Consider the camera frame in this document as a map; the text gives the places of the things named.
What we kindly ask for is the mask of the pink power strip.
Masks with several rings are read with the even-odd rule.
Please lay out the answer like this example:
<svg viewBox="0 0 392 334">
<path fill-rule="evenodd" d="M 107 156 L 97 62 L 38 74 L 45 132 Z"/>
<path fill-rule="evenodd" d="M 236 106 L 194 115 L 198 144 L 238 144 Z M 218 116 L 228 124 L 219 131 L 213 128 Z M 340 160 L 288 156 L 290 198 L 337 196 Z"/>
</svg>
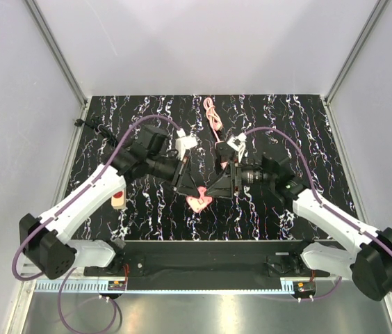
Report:
<svg viewBox="0 0 392 334">
<path fill-rule="evenodd" d="M 230 160 L 231 157 L 229 155 L 221 154 L 219 156 L 219 163 L 220 163 L 221 170 L 224 170 L 228 166 Z"/>
</svg>

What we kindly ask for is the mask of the pink adapter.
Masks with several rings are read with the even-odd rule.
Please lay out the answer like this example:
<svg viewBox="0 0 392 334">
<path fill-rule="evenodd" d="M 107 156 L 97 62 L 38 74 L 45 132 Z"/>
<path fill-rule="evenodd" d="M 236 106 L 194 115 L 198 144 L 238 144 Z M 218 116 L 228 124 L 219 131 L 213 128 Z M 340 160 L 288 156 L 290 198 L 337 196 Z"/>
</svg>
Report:
<svg viewBox="0 0 392 334">
<path fill-rule="evenodd" d="M 199 197 L 196 198 L 192 196 L 187 196 L 186 202 L 195 213 L 200 213 L 202 210 L 206 209 L 213 202 L 213 198 L 206 195 L 206 191 L 207 191 L 206 187 L 199 186 L 197 187 L 197 190 L 199 192 Z"/>
</svg>

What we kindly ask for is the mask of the beige red power strip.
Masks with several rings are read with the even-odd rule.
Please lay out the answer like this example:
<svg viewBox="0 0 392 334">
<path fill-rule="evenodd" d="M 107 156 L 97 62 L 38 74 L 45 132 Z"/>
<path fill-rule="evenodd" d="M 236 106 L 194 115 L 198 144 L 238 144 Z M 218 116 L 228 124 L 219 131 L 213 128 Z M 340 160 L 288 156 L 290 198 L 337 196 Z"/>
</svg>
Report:
<svg viewBox="0 0 392 334">
<path fill-rule="evenodd" d="M 125 191 L 119 191 L 111 198 L 111 206 L 116 210 L 126 209 L 126 196 Z"/>
</svg>

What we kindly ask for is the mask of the pink charger plug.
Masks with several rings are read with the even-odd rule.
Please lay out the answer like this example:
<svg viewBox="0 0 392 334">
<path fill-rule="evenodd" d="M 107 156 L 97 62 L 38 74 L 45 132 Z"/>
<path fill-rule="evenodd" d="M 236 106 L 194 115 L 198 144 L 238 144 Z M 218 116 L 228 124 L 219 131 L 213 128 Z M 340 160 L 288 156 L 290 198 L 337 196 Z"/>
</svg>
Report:
<svg viewBox="0 0 392 334">
<path fill-rule="evenodd" d="M 234 160 L 236 151 L 231 148 L 230 146 L 227 145 L 226 141 L 220 141 L 215 144 L 215 152 L 216 152 L 216 157 L 219 161 L 219 156 L 221 154 L 229 155 L 231 157 L 231 160 Z"/>
</svg>

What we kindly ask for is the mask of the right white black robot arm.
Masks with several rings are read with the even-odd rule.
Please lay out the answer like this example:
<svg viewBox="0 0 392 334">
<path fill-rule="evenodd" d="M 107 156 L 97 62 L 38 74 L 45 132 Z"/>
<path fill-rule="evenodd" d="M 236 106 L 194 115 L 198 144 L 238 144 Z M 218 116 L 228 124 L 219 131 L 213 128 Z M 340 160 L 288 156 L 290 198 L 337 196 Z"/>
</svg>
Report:
<svg viewBox="0 0 392 334">
<path fill-rule="evenodd" d="M 295 215 L 326 232 L 340 245 L 329 248 L 310 241 L 289 258 L 290 270 L 298 276 L 324 271 L 351 280 L 374 301 L 392 292 L 392 229 L 378 230 L 347 214 L 295 176 L 285 161 L 262 157 L 261 163 L 230 161 L 206 195 L 230 198 L 245 186 L 266 186 L 273 199 Z"/>
</svg>

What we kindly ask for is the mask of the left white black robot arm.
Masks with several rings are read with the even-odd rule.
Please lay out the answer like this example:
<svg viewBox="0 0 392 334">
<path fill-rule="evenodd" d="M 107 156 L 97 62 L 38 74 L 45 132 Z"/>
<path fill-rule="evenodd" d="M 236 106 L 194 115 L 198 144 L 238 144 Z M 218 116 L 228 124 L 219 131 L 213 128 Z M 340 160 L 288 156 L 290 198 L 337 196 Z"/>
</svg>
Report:
<svg viewBox="0 0 392 334">
<path fill-rule="evenodd" d="M 37 217 L 26 214 L 20 219 L 17 252 L 50 280 L 72 267 L 100 267 L 110 276 L 117 275 L 123 269 L 124 259 L 116 254 L 111 242 L 72 237 L 107 200 L 146 175 L 167 182 L 179 195 L 199 197 L 187 155 L 197 145 L 196 137 L 178 129 L 171 152 L 165 150 L 168 139 L 165 130 L 145 125 L 130 143 L 120 142 L 106 163 L 98 165 L 68 197 Z"/>
</svg>

